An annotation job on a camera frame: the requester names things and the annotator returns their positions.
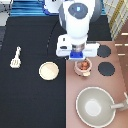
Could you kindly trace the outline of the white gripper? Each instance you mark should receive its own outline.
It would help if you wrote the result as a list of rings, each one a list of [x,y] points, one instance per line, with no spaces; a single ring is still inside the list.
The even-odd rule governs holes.
[[[87,42],[86,38],[73,39],[67,34],[58,37],[56,55],[68,57],[70,60],[85,60],[96,57],[100,44],[96,41]]]

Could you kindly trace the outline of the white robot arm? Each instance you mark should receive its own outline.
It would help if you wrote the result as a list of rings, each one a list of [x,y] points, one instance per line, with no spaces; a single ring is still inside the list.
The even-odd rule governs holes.
[[[101,15],[100,0],[69,0],[59,7],[59,22],[66,33],[58,37],[56,55],[81,61],[97,55],[99,43],[87,43],[89,25]]]

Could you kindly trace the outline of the blue white robot base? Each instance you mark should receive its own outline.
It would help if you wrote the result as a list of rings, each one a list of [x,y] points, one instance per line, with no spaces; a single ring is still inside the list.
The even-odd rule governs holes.
[[[48,15],[57,14],[63,0],[44,0],[44,12]]]

